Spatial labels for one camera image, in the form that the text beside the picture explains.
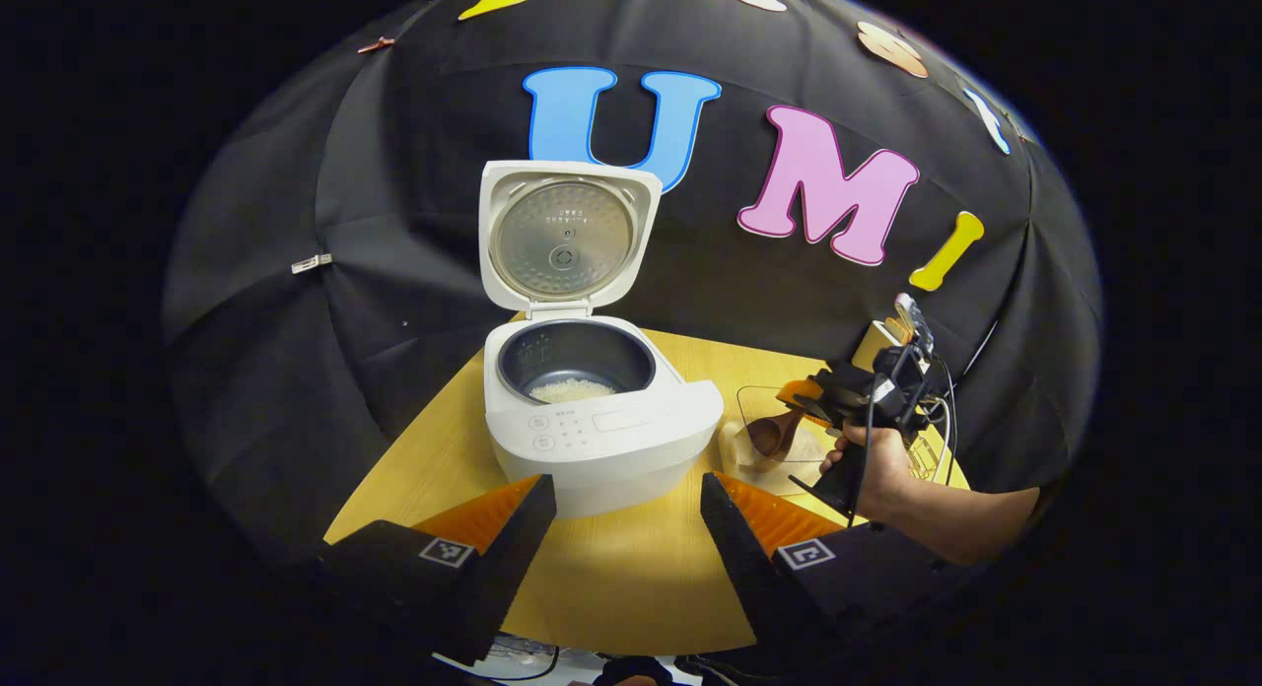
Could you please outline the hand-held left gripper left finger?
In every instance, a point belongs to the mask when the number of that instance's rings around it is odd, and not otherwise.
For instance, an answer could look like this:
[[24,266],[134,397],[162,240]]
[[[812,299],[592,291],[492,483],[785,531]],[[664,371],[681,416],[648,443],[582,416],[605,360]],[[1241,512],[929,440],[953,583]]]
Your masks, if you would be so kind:
[[414,525],[370,521],[316,555],[316,579],[387,634],[469,666],[555,517],[553,475],[528,475]]

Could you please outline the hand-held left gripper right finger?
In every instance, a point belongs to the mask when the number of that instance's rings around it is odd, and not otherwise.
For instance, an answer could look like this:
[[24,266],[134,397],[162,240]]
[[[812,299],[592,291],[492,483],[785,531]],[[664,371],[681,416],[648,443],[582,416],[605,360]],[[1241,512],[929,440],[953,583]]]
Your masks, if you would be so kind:
[[776,667],[822,667],[871,649],[982,573],[896,528],[843,527],[724,472],[703,475],[700,514],[753,644]]

